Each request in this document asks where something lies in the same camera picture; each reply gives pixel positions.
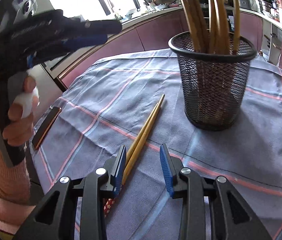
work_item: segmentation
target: label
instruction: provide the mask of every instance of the label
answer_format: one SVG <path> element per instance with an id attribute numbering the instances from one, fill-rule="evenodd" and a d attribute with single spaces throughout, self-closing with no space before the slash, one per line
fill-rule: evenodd
<path id="1" fill-rule="evenodd" d="M 228 18 L 230 20 L 230 23 L 234 23 L 234 17 L 233 16 L 229 16 Z"/>

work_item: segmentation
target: countertop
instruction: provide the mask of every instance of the countertop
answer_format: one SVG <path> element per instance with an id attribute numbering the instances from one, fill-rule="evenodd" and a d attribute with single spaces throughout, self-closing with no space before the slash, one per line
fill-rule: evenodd
<path id="1" fill-rule="evenodd" d="M 150 13 L 147 13 L 147 14 L 140 15 L 138 17 L 132 18 L 131 20 L 122 23 L 122 30 L 124 31 L 125 29 L 133 27 L 134 25 L 137 25 L 140 22 L 146 21 L 146 20 L 151 19 L 151 18 L 156 18 L 156 17 L 158 17 L 162 14 L 177 11 L 177 10 L 183 10 L 183 6 L 163 9 L 163 10 L 160 10 L 160 11 L 155 11 L 155 12 L 150 12 Z M 252 11 L 252 10 L 242 9 L 242 8 L 240 8 L 240 11 L 261 17 L 261 18 L 269 21 L 270 23 L 274 24 L 275 26 L 277 26 L 278 28 L 280 28 L 282 30 L 282 24 L 280 24 L 279 22 L 277 22 L 277 21 L 275 21 L 275 20 L 273 20 L 273 19 L 271 19 L 271 18 L 269 18 L 269 17 L 267 17 L 267 16 L 265 16 L 261 13 L 258 13 L 258 12 Z M 56 68 L 54 68 L 54 70 L 50 71 L 49 69 L 47 69 L 47 71 L 51 74 L 52 78 L 56 78 L 66 68 L 68 68 L 71 64 L 75 64 L 77 59 L 82 57 L 84 54 L 86 54 L 89 50 L 91 50 L 94 47 L 95 46 L 81 48 L 81 49 L 77 50 L 76 52 L 72 53 L 70 56 L 68 56 L 64 60 L 62 60 L 58 64 L 58 66 Z"/>
<path id="2" fill-rule="evenodd" d="M 240 9 L 241 12 L 246 12 L 246 13 L 250 13 L 250 14 L 254 14 L 254 15 L 257 15 L 258 17 L 261 17 L 265 20 L 267 20 L 268 22 L 274 24 L 275 26 L 277 26 L 278 28 L 280 28 L 282 30 L 282 24 L 277 22 L 276 20 L 273 20 L 269 17 L 267 17 L 266 15 L 264 14 L 261 14 L 261 13 L 258 13 L 258 12 L 255 12 L 255 11 L 252 11 L 252 10 L 247 10 L 247 9 Z"/>

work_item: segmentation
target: pink knit cuff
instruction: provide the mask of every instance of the pink knit cuff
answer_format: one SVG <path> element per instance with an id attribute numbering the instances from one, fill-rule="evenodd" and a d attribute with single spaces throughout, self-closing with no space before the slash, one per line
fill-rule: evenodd
<path id="1" fill-rule="evenodd" d="M 0 176 L 3 176 L 9 180 L 17 180 L 20 178 L 24 178 L 27 175 L 28 173 L 25 159 L 18 165 L 12 168 L 8 168 L 0 152 Z"/>

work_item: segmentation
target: smartphone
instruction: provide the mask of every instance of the smartphone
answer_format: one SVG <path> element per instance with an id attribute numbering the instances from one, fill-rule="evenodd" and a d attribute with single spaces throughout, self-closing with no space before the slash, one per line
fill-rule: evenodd
<path id="1" fill-rule="evenodd" d="M 58 106 L 53 107 L 50 113 L 46 116 L 45 120 L 40 125 L 38 131 L 36 132 L 35 136 L 32 139 L 32 145 L 36 150 L 39 149 L 41 143 L 43 142 L 45 136 L 49 132 L 52 124 L 57 119 L 61 110 L 62 109 Z"/>

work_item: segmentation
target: kitchen counter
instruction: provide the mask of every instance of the kitchen counter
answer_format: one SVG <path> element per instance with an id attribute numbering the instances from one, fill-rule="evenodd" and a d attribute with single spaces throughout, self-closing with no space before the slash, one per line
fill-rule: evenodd
<path id="1" fill-rule="evenodd" d="M 268 22 L 274 24 L 276 27 L 278 27 L 282 30 L 282 24 L 280 22 L 277 22 L 276 20 L 273 20 L 273 19 L 267 17 L 264 14 L 261 14 L 261 13 L 258 13 L 258 12 L 252 11 L 252 10 L 242 9 L 242 8 L 240 9 L 240 11 L 245 12 L 245 13 L 249 13 L 249 14 L 254 14 L 258 17 L 261 17 L 261 18 L 267 20 Z"/>
<path id="2" fill-rule="evenodd" d="M 144 22 L 147 22 L 149 20 L 152 19 L 156 19 L 158 17 L 161 17 L 163 14 L 168 14 L 171 13 L 173 11 L 178 11 L 178 10 L 183 10 L 183 6 L 179 6 L 179 7 L 174 7 L 174 8 L 167 8 L 167 9 L 163 9 L 160 11 L 155 11 L 155 12 L 150 12 L 144 15 L 140 15 L 138 17 L 132 18 L 129 21 L 126 21 L 124 23 L 122 23 L 122 33 L 125 33 L 127 31 L 129 31 L 131 28 L 133 27 L 137 27 L 142 25 Z M 247 9 L 240 9 L 241 12 L 247 13 L 247 14 L 252 14 L 252 15 L 256 15 L 262 19 L 267 20 L 268 22 L 272 23 L 273 25 L 277 26 L 278 28 L 280 28 L 282 30 L 282 25 L 255 11 L 252 10 L 247 10 Z M 111 42 L 113 40 L 114 37 L 112 37 L 113 35 L 109 36 L 109 40 L 108 42 Z M 61 61 L 52 71 L 50 71 L 49 69 L 47 69 L 48 72 L 50 72 L 52 78 L 56 78 L 58 77 L 65 69 L 67 69 L 70 65 L 75 65 L 78 63 L 78 61 L 80 61 L 80 59 L 88 52 L 88 51 L 93 51 L 96 49 L 96 46 L 91 46 L 91 47 L 86 47 L 86 48 L 81 48 L 79 50 L 77 50 L 76 52 L 72 53 L 70 56 L 66 57 L 63 61 Z"/>

